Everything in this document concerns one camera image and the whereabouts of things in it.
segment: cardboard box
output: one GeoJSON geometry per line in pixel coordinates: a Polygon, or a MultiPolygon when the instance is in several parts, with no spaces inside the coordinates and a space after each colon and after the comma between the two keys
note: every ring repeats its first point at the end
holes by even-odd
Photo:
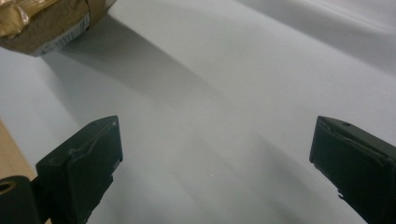
{"type": "Polygon", "coordinates": [[[63,48],[95,25],[117,0],[58,0],[35,14],[14,36],[0,37],[0,46],[40,56],[63,48]]]}

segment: brown cardboard box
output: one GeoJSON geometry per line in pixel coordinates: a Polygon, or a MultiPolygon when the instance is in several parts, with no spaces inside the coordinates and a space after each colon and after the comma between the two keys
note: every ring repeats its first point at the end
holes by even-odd
{"type": "Polygon", "coordinates": [[[95,25],[117,0],[59,0],[34,15],[13,37],[0,37],[0,46],[39,56],[58,50],[95,25]]]}

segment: white surface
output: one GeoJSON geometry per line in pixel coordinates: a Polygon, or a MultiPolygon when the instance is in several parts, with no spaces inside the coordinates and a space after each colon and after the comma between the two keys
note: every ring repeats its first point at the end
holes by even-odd
{"type": "Polygon", "coordinates": [[[396,145],[395,12],[119,0],[62,52],[0,49],[0,118],[35,164],[120,116],[124,162],[89,223],[364,223],[308,155],[318,115],[396,145]]]}

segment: white table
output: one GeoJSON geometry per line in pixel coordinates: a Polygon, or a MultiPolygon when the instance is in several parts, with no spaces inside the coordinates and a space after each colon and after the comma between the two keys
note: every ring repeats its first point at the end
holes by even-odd
{"type": "Polygon", "coordinates": [[[0,49],[0,119],[34,165],[120,116],[89,223],[364,223],[308,161],[318,115],[396,145],[396,4],[119,0],[63,51],[0,49]]]}

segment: cardboard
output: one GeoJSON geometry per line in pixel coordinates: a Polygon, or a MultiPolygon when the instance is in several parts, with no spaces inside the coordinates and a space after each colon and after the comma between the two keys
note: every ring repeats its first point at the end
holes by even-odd
{"type": "Polygon", "coordinates": [[[40,56],[63,48],[95,25],[115,0],[59,0],[35,15],[20,34],[0,37],[0,46],[40,56]]]}

